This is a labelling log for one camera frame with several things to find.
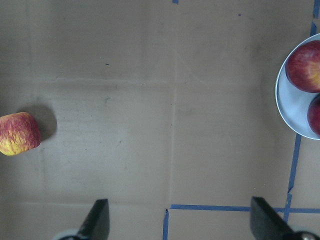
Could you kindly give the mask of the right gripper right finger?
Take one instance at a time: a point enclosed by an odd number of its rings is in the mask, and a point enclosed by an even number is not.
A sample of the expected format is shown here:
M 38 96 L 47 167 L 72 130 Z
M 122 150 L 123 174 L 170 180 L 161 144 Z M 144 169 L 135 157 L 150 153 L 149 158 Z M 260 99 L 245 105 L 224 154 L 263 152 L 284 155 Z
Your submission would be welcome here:
M 250 230 L 256 240 L 318 240 L 310 231 L 294 231 L 262 197 L 250 201 Z

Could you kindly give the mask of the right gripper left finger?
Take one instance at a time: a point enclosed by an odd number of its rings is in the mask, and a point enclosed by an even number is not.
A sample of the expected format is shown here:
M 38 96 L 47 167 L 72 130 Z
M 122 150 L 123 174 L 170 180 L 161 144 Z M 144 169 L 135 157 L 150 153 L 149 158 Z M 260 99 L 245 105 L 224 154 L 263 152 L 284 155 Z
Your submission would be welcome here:
M 98 199 L 93 204 L 79 229 L 57 233 L 54 240 L 107 240 L 110 233 L 108 199 Z

